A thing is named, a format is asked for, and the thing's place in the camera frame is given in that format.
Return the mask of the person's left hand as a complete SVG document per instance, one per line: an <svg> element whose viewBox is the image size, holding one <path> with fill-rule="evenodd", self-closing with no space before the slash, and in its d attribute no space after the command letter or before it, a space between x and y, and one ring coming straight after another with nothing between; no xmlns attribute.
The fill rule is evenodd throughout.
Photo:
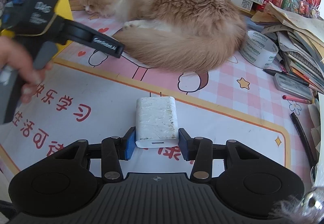
<svg viewBox="0 0 324 224"><path fill-rule="evenodd" d="M52 68L52 62L49 61L43 69L33 68L33 60L26 49L6 36L1 36L1 67L8 65L18 70L19 75L25 80L21 89L22 103L29 103L36 93L38 84L41 84L45 78L46 71Z"/></svg>

